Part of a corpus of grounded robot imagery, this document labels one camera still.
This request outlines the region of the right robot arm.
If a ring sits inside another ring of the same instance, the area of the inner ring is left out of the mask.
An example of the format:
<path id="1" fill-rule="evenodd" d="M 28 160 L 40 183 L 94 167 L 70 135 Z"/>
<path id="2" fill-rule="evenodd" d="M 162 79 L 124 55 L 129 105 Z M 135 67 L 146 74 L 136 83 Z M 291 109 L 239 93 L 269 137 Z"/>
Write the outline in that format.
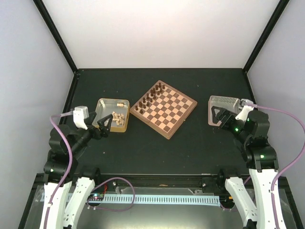
<path id="1" fill-rule="evenodd" d="M 286 228 L 278 192 L 279 164 L 275 149 L 268 142 L 268 114 L 244 105 L 240 113 L 223 107 L 209 109 L 210 125 L 233 134 L 237 147 L 249 170 L 255 200 L 247 193 L 242 179 L 236 174 L 220 172 L 217 188 L 228 192 L 234 200 L 245 229 Z"/>

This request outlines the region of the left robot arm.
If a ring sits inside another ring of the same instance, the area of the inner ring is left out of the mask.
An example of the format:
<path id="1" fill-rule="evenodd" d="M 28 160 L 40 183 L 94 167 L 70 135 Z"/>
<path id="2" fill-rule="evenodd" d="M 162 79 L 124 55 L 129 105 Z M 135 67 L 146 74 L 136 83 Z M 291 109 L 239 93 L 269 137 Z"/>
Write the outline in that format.
<path id="1" fill-rule="evenodd" d="M 100 170 L 85 167 L 76 181 L 71 199 L 68 199 L 78 161 L 76 154 L 84 149 L 92 139 L 108 137 L 113 116 L 98 120 L 93 126 L 96 112 L 82 115 L 84 126 L 71 129 L 68 125 L 53 124 L 50 132 L 47 162 L 44 165 L 44 205 L 41 229 L 75 229 L 81 212 L 92 190 L 102 186 Z"/>

